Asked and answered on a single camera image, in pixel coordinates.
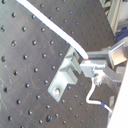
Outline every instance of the wire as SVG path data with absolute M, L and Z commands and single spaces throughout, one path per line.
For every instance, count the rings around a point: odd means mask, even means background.
M 90 97 L 92 96 L 92 94 L 93 94 L 95 88 L 96 88 L 96 85 L 95 85 L 95 83 L 94 83 L 94 78 L 92 78 L 92 87 L 91 87 L 91 89 L 90 89 L 90 91 L 89 91 L 89 93 L 88 93 L 88 95 L 87 95 L 87 97 L 86 97 L 86 102 L 87 102 L 88 104 L 100 105 L 100 106 L 106 108 L 109 112 L 112 113 L 112 110 L 111 110 L 106 104 L 102 103 L 101 101 L 89 100 Z
M 62 39 L 68 42 L 76 51 L 82 56 L 83 59 L 89 59 L 86 51 L 77 43 L 71 36 L 69 36 L 65 31 L 59 28 L 55 23 L 49 20 L 43 13 L 41 13 L 37 8 L 35 8 L 27 0 L 16 0 L 31 13 L 33 13 L 41 22 L 43 22 L 47 27 L 49 27 L 53 32 L 59 35 Z

